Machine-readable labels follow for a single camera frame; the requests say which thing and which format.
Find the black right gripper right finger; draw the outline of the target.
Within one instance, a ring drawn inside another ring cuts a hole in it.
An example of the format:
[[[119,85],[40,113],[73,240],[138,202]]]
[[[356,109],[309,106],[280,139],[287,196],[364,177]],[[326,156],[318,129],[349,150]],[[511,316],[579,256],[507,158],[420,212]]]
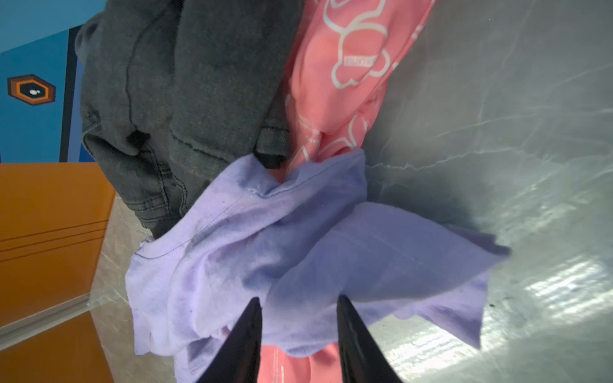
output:
[[[343,382],[402,383],[346,296],[338,298],[337,322]]]

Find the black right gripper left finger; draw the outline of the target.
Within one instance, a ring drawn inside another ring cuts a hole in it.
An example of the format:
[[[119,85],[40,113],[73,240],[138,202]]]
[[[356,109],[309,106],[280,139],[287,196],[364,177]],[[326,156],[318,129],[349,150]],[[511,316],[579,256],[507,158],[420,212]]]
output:
[[[246,306],[198,383],[256,383],[260,370],[262,310],[255,297]]]

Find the purple cloth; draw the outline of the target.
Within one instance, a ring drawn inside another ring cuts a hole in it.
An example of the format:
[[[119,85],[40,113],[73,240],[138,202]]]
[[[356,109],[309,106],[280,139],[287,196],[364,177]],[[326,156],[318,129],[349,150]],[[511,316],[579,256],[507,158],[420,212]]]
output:
[[[138,355],[172,357],[179,382],[209,367],[249,301],[263,314],[261,382],[339,382],[336,303],[367,325],[420,316],[479,347],[494,236],[367,200],[360,149],[279,183],[238,159],[125,276]]]

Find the pink patterned cloth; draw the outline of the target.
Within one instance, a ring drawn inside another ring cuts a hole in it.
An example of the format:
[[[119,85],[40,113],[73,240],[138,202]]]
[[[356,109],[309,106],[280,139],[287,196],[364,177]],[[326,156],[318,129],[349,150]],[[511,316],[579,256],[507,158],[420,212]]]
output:
[[[387,81],[426,25],[433,0],[307,1],[282,82],[291,156],[306,162],[361,148]]]

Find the dark grey jeans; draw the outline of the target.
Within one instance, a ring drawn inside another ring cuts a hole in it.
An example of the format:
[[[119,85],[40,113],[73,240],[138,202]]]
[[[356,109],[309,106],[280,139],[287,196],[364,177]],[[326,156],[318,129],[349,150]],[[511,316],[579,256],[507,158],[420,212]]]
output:
[[[233,161],[291,153],[281,84],[301,1],[109,1],[75,40],[82,143],[155,237]]]

